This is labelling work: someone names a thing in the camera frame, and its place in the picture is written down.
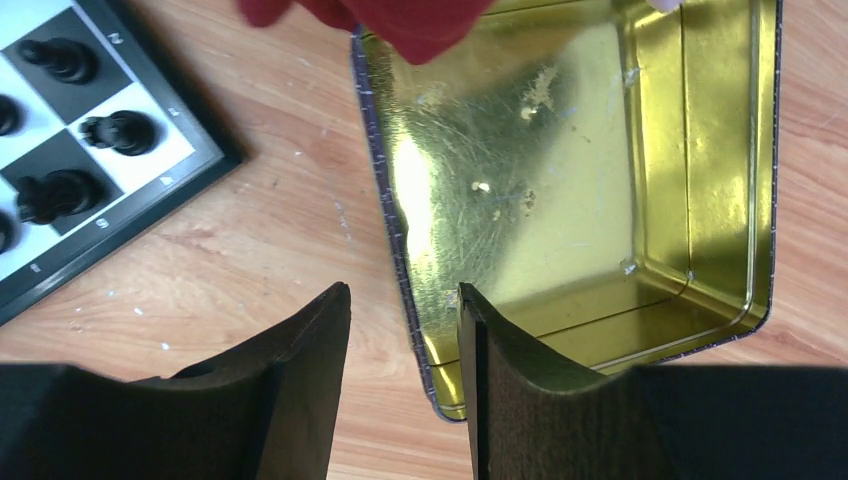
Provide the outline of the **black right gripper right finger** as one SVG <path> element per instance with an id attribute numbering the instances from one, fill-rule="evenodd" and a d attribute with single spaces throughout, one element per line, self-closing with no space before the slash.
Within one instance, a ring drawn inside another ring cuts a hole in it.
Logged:
<path id="1" fill-rule="evenodd" d="M 640 365 L 612 376 L 557 353 L 459 287 L 478 479 L 843 479 L 847 372 Z"/>

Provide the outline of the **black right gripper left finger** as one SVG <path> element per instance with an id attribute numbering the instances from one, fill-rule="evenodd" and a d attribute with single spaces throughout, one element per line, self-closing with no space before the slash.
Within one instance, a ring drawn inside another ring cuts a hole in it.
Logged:
<path id="1" fill-rule="evenodd" d="M 169 378 L 1 367 L 5 479 L 323 479 L 351 324 L 338 282 Z"/>

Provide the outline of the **yellow metal tin tray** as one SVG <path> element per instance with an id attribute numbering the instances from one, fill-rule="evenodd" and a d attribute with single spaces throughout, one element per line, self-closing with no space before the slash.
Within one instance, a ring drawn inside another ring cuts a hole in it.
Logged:
<path id="1" fill-rule="evenodd" d="M 770 313 L 783 5 L 500 1 L 414 66 L 353 79 L 425 394 L 465 419 L 458 286 L 604 373 Z"/>

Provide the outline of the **black pieces set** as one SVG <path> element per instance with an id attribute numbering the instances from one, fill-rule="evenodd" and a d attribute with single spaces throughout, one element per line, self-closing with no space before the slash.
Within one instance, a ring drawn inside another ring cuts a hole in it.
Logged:
<path id="1" fill-rule="evenodd" d="M 148 90 L 86 32 L 31 32 L 1 55 L 1 92 L 22 111 L 17 131 L 1 139 L 1 209 L 18 239 L 1 256 L 17 269 L 95 223 L 193 147 L 167 121 Z M 81 207 L 30 218 L 16 203 L 27 178 L 49 185 L 55 171 L 79 170 L 96 182 Z"/>

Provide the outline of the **black white chessboard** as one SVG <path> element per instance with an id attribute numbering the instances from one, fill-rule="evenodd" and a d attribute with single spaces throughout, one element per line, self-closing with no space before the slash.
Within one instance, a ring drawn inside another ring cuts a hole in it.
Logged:
<path id="1" fill-rule="evenodd" d="M 174 49 L 130 2 L 3 2 L 2 321 L 244 159 Z"/>

